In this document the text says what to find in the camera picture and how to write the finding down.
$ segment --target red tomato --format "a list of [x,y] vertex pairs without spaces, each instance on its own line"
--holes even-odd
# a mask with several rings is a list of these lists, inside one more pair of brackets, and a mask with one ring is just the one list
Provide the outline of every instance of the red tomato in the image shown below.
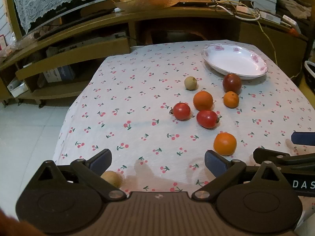
[[171,113],[177,120],[188,120],[190,118],[190,107],[185,103],[177,103]]
[[211,129],[219,122],[215,112],[210,110],[202,110],[197,114],[197,122],[204,128]]

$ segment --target plate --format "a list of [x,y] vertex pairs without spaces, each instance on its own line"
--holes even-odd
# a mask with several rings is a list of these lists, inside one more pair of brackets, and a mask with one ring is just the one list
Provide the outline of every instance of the plate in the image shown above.
[[233,44],[215,43],[204,48],[202,56],[217,72],[236,74],[242,80],[250,80],[265,75],[266,62],[255,52]]

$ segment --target plate rim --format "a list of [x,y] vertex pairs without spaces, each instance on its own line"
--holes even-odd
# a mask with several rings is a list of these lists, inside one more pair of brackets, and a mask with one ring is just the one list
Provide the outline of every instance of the plate rim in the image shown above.
[[[208,61],[206,60],[205,55],[204,55],[204,52],[205,52],[205,50],[206,50],[207,48],[209,48],[210,46],[220,45],[220,44],[221,44],[221,45],[228,45],[228,46],[241,47],[242,49],[247,50],[247,51],[249,51],[250,53],[253,53],[254,55],[256,55],[256,56],[258,56],[258,57],[261,58],[261,60],[262,60],[263,63],[265,64],[267,70],[266,70],[263,74],[261,74],[261,75],[242,75],[242,74],[233,73],[233,72],[230,72],[230,71],[227,71],[227,70],[225,70],[225,69],[222,69],[222,68],[219,68],[219,67],[215,66],[214,64],[212,64],[212,63],[210,63],[210,62],[208,62]],[[261,56],[259,56],[256,52],[251,51],[251,50],[249,50],[249,49],[247,49],[247,48],[245,48],[245,47],[242,47],[242,46],[240,46],[240,45],[237,45],[237,44],[229,44],[229,43],[212,43],[212,44],[207,44],[207,45],[203,48],[203,51],[202,51],[201,55],[202,55],[203,59],[204,59],[209,65],[211,65],[212,67],[215,67],[215,68],[217,68],[217,69],[226,71],[226,72],[228,72],[229,74],[236,74],[236,75],[244,76],[244,77],[256,77],[256,78],[258,78],[258,77],[264,76],[264,75],[268,72],[268,65],[267,65],[267,63],[263,60],[263,58],[262,58]]]

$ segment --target silver screw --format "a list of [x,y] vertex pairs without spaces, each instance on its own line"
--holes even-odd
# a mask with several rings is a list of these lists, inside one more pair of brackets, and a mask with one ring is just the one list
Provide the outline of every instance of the silver screw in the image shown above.
[[162,194],[157,194],[157,195],[155,195],[155,198],[157,198],[157,199],[161,199],[161,198],[163,198],[164,196],[162,195]]
[[123,196],[123,192],[120,190],[113,190],[109,192],[108,196],[109,198],[112,198],[112,199],[118,199]]
[[198,192],[195,192],[195,196],[198,199],[206,199],[210,196],[210,193],[207,191],[198,191]]

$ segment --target small orange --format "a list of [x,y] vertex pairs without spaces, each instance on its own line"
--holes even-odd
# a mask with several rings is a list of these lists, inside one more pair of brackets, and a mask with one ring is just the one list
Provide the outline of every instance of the small orange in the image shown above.
[[229,91],[225,93],[223,103],[229,108],[236,108],[239,103],[239,97],[235,92]]
[[213,105],[213,97],[210,93],[202,90],[196,93],[193,98],[193,103],[198,111],[210,110]]
[[213,142],[213,148],[218,154],[229,156],[235,152],[236,139],[227,132],[219,133]]

